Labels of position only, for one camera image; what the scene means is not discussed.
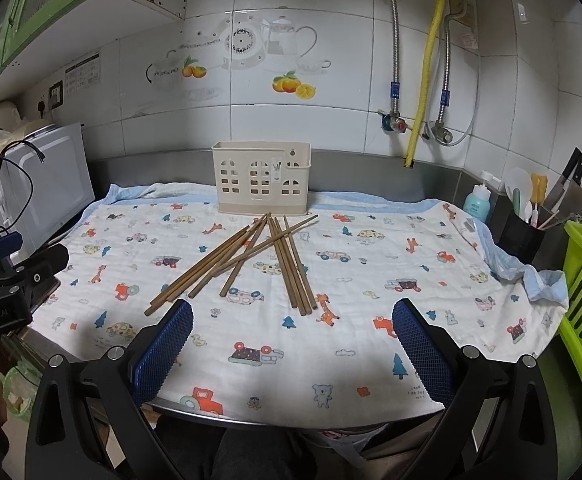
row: blue hose tag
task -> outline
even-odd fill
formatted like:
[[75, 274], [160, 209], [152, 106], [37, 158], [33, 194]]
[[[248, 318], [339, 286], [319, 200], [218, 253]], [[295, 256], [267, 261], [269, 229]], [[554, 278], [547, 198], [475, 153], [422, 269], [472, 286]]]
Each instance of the blue hose tag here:
[[442, 97], [440, 97], [440, 104], [442, 106], [449, 106], [450, 101], [451, 101], [451, 91], [450, 90], [442, 90]]

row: blue gripper pad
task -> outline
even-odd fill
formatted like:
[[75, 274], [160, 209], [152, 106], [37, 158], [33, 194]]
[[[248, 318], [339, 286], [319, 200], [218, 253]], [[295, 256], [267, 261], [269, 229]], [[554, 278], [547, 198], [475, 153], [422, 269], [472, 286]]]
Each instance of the blue gripper pad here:
[[130, 349], [136, 341], [146, 344], [146, 350], [130, 362], [131, 397], [136, 406], [155, 399], [192, 328], [191, 305], [178, 300], [157, 325], [143, 328], [129, 345]]
[[451, 368], [404, 300], [393, 307], [392, 322], [429, 396], [448, 407], [455, 395]]

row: metal flexible hose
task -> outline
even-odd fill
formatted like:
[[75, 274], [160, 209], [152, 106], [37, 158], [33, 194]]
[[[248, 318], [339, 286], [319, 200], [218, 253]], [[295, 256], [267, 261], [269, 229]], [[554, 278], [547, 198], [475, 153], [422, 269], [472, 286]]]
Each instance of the metal flexible hose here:
[[[391, 0], [391, 16], [393, 18], [393, 81], [400, 82], [400, 27], [398, 20], [398, 1]], [[399, 117], [399, 98], [391, 98], [391, 116]]]
[[[444, 80], [442, 83], [442, 95], [447, 94], [449, 90], [449, 78], [451, 73], [451, 29], [450, 23], [452, 20], [459, 20], [466, 15], [468, 9], [466, 0], [461, 0], [462, 9], [456, 14], [447, 14], [444, 17], [444, 42], [446, 43], [446, 56], [444, 57]], [[437, 113], [437, 122], [444, 124], [444, 110], [446, 105], [444, 99], [440, 99], [440, 110]]]

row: silver bolt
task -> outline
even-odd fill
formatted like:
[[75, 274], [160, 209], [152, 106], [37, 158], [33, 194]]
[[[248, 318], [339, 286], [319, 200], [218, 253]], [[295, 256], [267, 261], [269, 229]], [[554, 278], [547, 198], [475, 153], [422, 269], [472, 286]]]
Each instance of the silver bolt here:
[[535, 360], [535, 358], [532, 355], [525, 355], [525, 356], [522, 356], [522, 363], [527, 368], [535, 368], [537, 361]]
[[64, 361], [62, 355], [56, 354], [49, 360], [49, 366], [52, 368], [58, 368], [62, 364], [62, 361]]
[[107, 357], [112, 361], [117, 361], [125, 354], [125, 349], [122, 346], [114, 346], [113, 348], [109, 348], [107, 352]]
[[480, 351], [475, 346], [465, 346], [462, 348], [462, 353], [469, 359], [477, 359], [480, 357]]

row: beige plastic basket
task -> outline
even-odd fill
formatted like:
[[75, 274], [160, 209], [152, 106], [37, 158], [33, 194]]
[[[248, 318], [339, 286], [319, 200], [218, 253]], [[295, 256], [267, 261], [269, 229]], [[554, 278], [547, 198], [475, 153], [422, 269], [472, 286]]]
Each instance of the beige plastic basket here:
[[212, 151], [221, 213], [306, 213], [310, 144], [219, 142]]

